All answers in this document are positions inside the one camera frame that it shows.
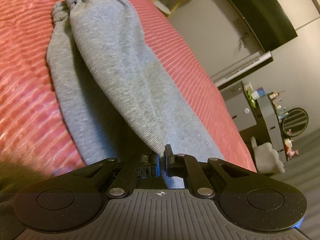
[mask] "black tv screen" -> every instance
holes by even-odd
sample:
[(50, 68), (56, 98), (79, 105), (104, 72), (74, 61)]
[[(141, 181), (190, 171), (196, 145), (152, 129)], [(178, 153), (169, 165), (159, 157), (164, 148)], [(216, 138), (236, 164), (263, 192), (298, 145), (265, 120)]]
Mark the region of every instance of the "black tv screen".
[(243, 16), (265, 52), (298, 36), (277, 0), (229, 1)]

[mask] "sweatpants leg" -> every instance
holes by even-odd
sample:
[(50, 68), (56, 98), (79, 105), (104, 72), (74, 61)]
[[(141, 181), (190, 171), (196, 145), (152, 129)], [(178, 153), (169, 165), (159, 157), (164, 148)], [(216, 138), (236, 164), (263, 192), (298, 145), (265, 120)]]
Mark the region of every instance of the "sweatpants leg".
[(47, 51), (53, 84), (67, 127), (87, 164), (108, 157), (125, 161), (150, 149), (103, 93), (75, 43), (65, 2), (53, 8), (54, 30)]
[(223, 159), (204, 125), (145, 43), (140, 19), (128, 0), (66, 3), (76, 44), (92, 76), (161, 160), (165, 144), (171, 144), (174, 153), (193, 155), (198, 161)]

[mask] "drawer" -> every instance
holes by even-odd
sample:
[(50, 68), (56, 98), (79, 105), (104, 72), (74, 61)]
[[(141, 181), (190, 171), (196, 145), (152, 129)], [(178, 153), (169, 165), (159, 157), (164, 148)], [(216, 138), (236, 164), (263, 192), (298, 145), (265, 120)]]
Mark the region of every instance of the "drawer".
[(278, 118), (274, 114), (265, 119), (273, 148), (280, 152), (284, 149)]
[(245, 130), (257, 124), (251, 106), (243, 93), (226, 101), (226, 106), (238, 131)]
[(279, 159), (282, 161), (282, 163), (285, 163), (287, 161), (287, 156), (285, 155), (284, 149), (283, 151), (279, 152)]
[(268, 118), (269, 116), (275, 115), (275, 111), (273, 109), (272, 102), (269, 99), (269, 96), (258, 98), (257, 102), (264, 119)]

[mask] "furniture cabinet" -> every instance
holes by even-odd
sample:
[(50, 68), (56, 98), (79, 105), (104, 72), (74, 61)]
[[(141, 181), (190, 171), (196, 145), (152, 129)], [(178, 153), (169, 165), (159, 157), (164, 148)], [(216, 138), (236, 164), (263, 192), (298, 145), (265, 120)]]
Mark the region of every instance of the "furniture cabinet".
[(286, 162), (284, 138), (274, 105), (268, 96), (256, 100), (253, 108), (248, 100), (243, 83), (239, 82), (221, 92), (227, 110), (231, 115), (247, 147), (251, 149), (251, 138), (255, 137), (259, 145), (270, 142), (278, 152), (279, 159)]
[(221, 94), (238, 131), (245, 130), (257, 124), (255, 114), (247, 100), (242, 82), (227, 88), (221, 92)]

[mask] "bed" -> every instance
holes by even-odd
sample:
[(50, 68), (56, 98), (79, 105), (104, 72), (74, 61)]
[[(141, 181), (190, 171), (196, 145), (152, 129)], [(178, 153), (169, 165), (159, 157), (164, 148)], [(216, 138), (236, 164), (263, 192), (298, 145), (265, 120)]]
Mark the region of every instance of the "bed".
[[(0, 0), (0, 161), (59, 175), (85, 166), (63, 118), (45, 54), (59, 0)], [(190, 48), (149, 0), (129, 0), (145, 41), (225, 159), (252, 171), (250, 153), (218, 89)]]

